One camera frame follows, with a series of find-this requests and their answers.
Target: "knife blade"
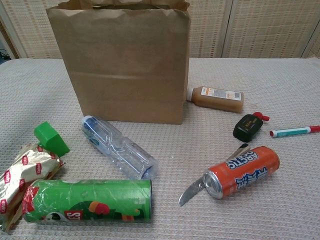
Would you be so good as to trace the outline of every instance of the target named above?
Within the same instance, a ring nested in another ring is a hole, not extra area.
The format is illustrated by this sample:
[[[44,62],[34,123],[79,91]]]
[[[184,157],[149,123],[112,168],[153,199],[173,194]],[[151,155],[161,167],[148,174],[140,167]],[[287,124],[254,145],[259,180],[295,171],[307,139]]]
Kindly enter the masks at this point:
[[[250,150],[250,145],[247,143],[242,144],[230,157],[228,160],[233,159],[247,151]],[[201,192],[205,188],[205,184],[203,182],[203,177],[200,177],[197,181],[192,183],[180,196],[178,204],[180,207],[185,205],[190,199],[192,199],[195,195]]]

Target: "small plastic bottle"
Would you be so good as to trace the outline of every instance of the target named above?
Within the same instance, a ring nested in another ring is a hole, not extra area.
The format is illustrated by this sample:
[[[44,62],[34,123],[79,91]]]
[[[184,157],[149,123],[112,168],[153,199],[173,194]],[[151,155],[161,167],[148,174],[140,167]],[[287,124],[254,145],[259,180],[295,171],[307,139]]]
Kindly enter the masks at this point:
[[[107,121],[85,116],[81,124],[86,138],[130,179],[153,179],[157,161]]]
[[[241,113],[244,94],[239,91],[200,86],[188,87],[186,100],[205,108]]]

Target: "foil wrapper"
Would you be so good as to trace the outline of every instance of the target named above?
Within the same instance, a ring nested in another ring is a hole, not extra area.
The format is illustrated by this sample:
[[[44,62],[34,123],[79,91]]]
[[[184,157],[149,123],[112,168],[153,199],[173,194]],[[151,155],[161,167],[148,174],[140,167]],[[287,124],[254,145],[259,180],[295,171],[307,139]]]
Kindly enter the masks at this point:
[[[23,147],[14,163],[0,176],[0,227],[8,232],[21,217],[27,187],[37,179],[50,179],[63,162],[37,144]]]

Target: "orange soda can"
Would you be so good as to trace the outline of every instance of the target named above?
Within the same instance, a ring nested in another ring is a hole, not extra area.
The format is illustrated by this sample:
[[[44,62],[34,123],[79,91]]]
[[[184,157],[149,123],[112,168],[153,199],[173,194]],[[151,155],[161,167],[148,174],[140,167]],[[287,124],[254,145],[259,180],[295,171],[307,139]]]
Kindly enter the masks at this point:
[[[256,180],[273,174],[280,165],[278,155],[259,146],[230,160],[211,166],[203,175],[208,193],[221,199]]]

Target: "green cylinder container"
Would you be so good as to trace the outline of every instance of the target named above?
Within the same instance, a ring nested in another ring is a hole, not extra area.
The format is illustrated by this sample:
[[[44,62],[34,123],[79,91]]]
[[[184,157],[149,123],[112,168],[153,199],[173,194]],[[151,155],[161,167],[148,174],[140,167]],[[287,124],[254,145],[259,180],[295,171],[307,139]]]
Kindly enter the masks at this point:
[[[37,180],[22,201],[27,222],[152,219],[151,180]]]

